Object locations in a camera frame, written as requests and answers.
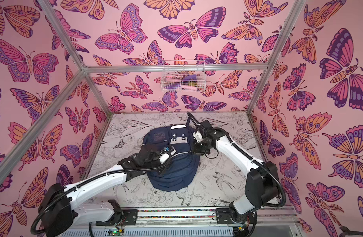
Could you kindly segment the navy blue backpack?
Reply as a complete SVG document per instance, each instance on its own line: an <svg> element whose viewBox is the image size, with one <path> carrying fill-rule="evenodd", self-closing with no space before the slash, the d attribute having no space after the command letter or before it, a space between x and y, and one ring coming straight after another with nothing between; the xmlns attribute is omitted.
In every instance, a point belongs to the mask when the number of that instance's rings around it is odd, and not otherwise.
<svg viewBox="0 0 363 237"><path fill-rule="evenodd" d="M144 136L143 145L151 144L158 150L170 145L175 149L168 168L147 173L154 188L179 191L192 183L200 163L200 156L193 152L194 131L189 125L178 124L152 129Z"/></svg>

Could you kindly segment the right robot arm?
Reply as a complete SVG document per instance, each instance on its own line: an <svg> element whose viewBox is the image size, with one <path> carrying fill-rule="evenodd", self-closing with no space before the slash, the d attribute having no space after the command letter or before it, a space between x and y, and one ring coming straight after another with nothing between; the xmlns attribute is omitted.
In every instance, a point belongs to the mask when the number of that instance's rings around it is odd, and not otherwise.
<svg viewBox="0 0 363 237"><path fill-rule="evenodd" d="M213 127L208 120L198 121L190 112L187 122L197 128L194 133L196 154L205 154L215 149L227 156L246 175L244 194L229 205L233 222L244 223L263 207L281 208L287 202L285 189L278 177L278 169L273 162L263 162L238 145L229 133L220 127Z"/></svg>

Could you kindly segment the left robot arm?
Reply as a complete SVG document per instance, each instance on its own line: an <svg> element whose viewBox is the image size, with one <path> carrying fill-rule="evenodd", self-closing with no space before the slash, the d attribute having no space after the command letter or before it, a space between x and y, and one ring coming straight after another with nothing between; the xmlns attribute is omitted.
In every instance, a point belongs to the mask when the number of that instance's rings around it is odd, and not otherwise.
<svg viewBox="0 0 363 237"><path fill-rule="evenodd" d="M30 227L30 233L45 233L49 237L64 233L75 224L77 218L81 218L76 209L86 200L149 171L164 170L175 154L176 150L171 145L159 151L156 146L144 145L138 153L91 178L65 186L60 183L51 185L38 208L38 216Z"/></svg>

